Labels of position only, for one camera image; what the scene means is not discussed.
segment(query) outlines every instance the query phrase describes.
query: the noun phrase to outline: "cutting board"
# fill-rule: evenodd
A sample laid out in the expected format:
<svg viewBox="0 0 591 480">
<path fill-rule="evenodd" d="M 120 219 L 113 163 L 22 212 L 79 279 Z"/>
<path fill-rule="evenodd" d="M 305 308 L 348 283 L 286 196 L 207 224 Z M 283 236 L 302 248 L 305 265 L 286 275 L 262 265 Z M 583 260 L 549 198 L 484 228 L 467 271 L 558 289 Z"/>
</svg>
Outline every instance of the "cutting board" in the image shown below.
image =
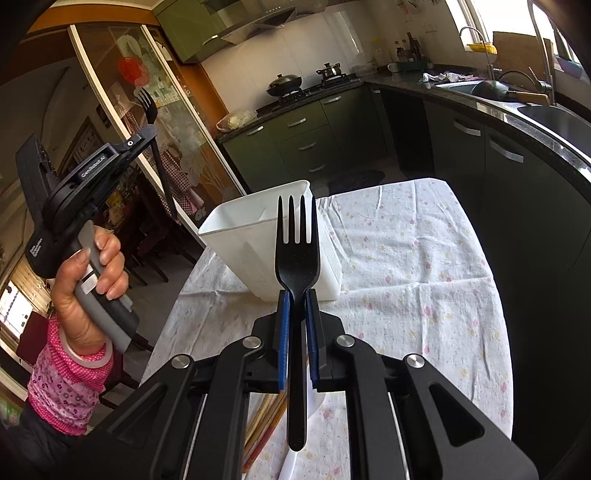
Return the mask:
<svg viewBox="0 0 591 480">
<path fill-rule="evenodd" d="M 493 32 L 493 44 L 496 47 L 497 55 L 495 66 L 508 72 L 509 70 L 520 70 L 530 74 L 528 67 L 534 71 L 538 80 L 545 80 L 544 59 L 540 54 L 538 39 L 533 35 L 524 35 L 511 32 Z M 548 59 L 553 59 L 552 41 L 545 38 Z M 554 62 L 550 62 L 550 74 L 554 76 Z"/>
</svg>

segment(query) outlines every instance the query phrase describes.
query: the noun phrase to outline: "faucet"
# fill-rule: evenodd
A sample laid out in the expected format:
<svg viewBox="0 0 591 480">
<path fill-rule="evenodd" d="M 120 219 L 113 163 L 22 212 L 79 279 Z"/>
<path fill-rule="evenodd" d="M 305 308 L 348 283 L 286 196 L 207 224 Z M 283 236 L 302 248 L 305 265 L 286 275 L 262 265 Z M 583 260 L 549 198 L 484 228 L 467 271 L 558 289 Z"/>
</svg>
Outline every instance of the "faucet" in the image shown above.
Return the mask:
<svg viewBox="0 0 591 480">
<path fill-rule="evenodd" d="M 491 78 L 491 80 L 495 80 L 495 71 L 494 71 L 494 68 L 493 68 L 493 66 L 492 66 L 491 59 L 490 59 L 490 57 L 488 56 L 488 50 L 486 49 L 486 42 L 485 42 L 485 40 L 484 40 L 484 35 L 483 35 L 483 34 L 482 34 L 482 32 L 481 32 L 480 30 L 478 30 L 477 28 L 474 28 L 474 27 L 468 27 L 468 26 L 467 26 L 467 27 L 463 27 L 463 28 L 460 30 L 460 37 L 462 36 L 462 32 L 464 32 L 464 30 L 465 30 L 465 29 L 467 29 L 467 28 L 468 28 L 468 29 L 470 29 L 470 30 L 473 30 L 473 31 L 475 31 L 475 32 L 476 32 L 476 33 L 478 33 L 478 35 L 480 36 L 480 40 L 482 40 L 482 45 L 484 46 L 484 52 L 486 53 L 486 62 L 487 62 L 487 65 L 486 65 L 486 70 L 488 71 L 488 76 Z"/>
<path fill-rule="evenodd" d="M 538 28 L 538 24 L 535 21 L 534 15 L 534 4 L 531 0 L 527 0 L 527 8 L 530 11 L 530 18 L 531 22 L 534 24 L 535 36 L 538 39 L 538 45 L 540 46 L 540 53 L 542 54 L 542 59 L 544 60 L 544 73 L 546 75 L 546 82 L 550 84 L 550 104 L 556 106 L 556 98 L 554 97 L 554 80 L 552 75 L 550 74 L 550 62 L 548 61 L 548 52 L 546 52 L 546 46 L 544 45 L 544 40 L 542 39 L 542 35 L 540 35 L 540 29 Z"/>
</svg>

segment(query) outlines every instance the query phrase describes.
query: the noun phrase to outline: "pot lid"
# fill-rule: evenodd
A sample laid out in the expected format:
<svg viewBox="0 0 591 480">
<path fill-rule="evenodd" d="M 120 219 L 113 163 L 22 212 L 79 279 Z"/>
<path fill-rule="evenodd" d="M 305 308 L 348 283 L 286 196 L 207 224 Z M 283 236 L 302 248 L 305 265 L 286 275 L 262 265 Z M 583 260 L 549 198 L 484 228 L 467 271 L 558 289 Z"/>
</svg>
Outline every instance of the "pot lid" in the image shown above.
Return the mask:
<svg viewBox="0 0 591 480">
<path fill-rule="evenodd" d="M 277 78 L 269 84 L 269 88 L 275 87 L 277 85 L 283 85 L 284 83 L 290 82 L 292 80 L 297 80 L 298 78 L 300 78 L 299 75 L 294 75 L 292 73 L 290 73 L 289 75 L 282 75 L 280 73 L 279 75 L 277 75 Z"/>
</svg>

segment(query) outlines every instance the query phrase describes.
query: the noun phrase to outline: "white plastic container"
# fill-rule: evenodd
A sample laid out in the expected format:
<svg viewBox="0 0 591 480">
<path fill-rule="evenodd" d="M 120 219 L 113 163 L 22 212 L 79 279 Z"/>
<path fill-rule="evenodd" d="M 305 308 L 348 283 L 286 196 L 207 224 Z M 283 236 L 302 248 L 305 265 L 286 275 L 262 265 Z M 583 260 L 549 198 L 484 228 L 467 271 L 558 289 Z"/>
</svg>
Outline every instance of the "white plastic container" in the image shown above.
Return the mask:
<svg viewBox="0 0 591 480">
<path fill-rule="evenodd" d="M 294 181 L 256 192 L 217 206 L 199 229 L 199 237 L 210 246 L 240 280 L 261 300 L 277 301 L 282 289 L 275 276 L 277 200 L 283 198 L 284 231 L 290 195 L 295 205 L 295 239 L 299 241 L 300 197 L 309 212 L 312 193 L 307 180 Z M 325 220 L 318 217 L 320 277 L 314 288 L 319 300 L 336 300 L 343 279 L 341 264 L 330 240 Z M 306 215 L 308 239 L 311 215 Z"/>
</svg>

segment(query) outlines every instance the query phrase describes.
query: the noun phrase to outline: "table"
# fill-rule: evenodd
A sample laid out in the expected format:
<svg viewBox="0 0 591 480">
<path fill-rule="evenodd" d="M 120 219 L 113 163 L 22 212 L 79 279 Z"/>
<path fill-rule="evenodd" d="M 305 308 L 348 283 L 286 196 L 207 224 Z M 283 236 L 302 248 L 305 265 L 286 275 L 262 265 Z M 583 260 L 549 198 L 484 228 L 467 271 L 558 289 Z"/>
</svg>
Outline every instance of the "table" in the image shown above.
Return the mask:
<svg viewBox="0 0 591 480">
<path fill-rule="evenodd" d="M 422 353 L 511 437 L 511 356 L 501 301 L 476 234 L 447 184 L 406 181 L 322 198 L 318 206 L 343 268 L 340 297 L 321 302 L 321 310 L 339 316 L 347 333 L 379 353 Z M 217 355 L 275 309 L 206 249 L 144 378 L 178 353 Z M 276 478 L 286 452 L 284 417 L 248 478 Z M 330 393 L 309 420 L 293 478 L 349 477 L 345 395 Z"/>
</svg>

